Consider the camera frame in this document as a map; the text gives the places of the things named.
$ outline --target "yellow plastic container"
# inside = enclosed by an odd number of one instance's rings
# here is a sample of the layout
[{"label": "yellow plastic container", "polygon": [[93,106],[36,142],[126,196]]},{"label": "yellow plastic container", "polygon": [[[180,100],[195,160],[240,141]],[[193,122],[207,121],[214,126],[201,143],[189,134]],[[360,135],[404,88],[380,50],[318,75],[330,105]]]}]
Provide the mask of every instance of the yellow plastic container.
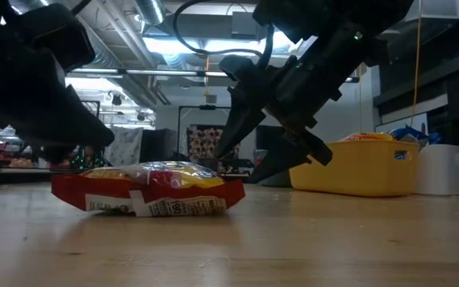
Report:
[{"label": "yellow plastic container", "polygon": [[329,143],[332,161],[312,159],[290,169],[292,186],[302,191],[386,197],[415,192],[419,146],[391,140]]}]

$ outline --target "white plastic container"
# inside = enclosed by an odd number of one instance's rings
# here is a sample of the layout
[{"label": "white plastic container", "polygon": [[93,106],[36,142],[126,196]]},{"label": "white plastic container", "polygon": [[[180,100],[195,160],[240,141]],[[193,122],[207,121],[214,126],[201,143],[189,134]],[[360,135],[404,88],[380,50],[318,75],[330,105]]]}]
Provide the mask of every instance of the white plastic container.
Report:
[{"label": "white plastic container", "polygon": [[423,148],[418,170],[418,194],[459,195],[458,146],[434,144]]}]

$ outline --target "wall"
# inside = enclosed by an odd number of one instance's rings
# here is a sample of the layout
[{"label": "wall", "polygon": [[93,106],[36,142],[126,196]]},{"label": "wall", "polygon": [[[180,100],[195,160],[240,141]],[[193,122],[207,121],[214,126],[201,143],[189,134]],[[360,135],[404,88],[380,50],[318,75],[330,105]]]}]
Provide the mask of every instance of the wall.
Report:
[{"label": "wall", "polygon": [[[343,94],[337,102],[327,102],[321,110],[315,115],[318,124],[311,130],[315,135],[325,141],[341,140],[343,137],[354,132],[373,132],[375,126],[380,124],[378,113],[373,105],[373,96],[379,93],[373,76],[378,76],[378,70],[368,69],[363,75],[360,86],[360,103],[359,103],[359,85],[344,84],[339,89]],[[214,124],[224,125],[228,116],[222,110],[200,111],[193,108],[182,110],[182,120],[180,131],[185,131],[192,124]],[[155,126],[157,129],[169,128],[177,130],[178,106],[157,107],[157,120]],[[268,116],[261,124],[279,125],[271,116]],[[252,159],[255,147],[256,135],[254,132],[249,134],[241,143],[240,157],[242,159]]]}]

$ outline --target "wooden table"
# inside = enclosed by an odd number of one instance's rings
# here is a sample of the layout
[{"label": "wooden table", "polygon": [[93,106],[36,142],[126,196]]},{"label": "wooden table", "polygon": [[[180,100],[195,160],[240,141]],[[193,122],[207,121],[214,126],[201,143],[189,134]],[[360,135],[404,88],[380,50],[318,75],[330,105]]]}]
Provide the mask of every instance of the wooden table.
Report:
[{"label": "wooden table", "polygon": [[459,197],[247,193],[226,216],[132,218],[0,187],[0,286],[459,286]]}]

